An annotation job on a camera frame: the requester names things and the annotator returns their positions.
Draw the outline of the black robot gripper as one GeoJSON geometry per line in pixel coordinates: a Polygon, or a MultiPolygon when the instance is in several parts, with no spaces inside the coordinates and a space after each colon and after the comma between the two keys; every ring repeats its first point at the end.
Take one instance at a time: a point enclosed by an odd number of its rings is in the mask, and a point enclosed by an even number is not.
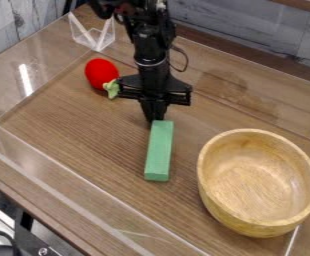
{"type": "Polygon", "coordinates": [[[156,65],[138,65],[138,73],[118,79],[118,96],[139,100],[144,117],[154,120],[152,102],[144,98],[159,99],[155,102],[155,119],[163,120],[167,104],[191,105],[193,87],[177,79],[167,61],[156,65]]]}

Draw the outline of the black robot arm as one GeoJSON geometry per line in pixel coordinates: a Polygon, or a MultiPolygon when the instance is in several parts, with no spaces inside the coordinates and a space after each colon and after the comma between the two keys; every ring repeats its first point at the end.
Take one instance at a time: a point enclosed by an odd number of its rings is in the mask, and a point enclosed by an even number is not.
{"type": "Polygon", "coordinates": [[[118,96],[138,100],[148,122],[163,120],[171,104],[191,105],[193,86],[171,74],[177,27],[167,0],[88,0],[100,19],[124,26],[134,44],[138,73],[118,79],[118,96]]]}

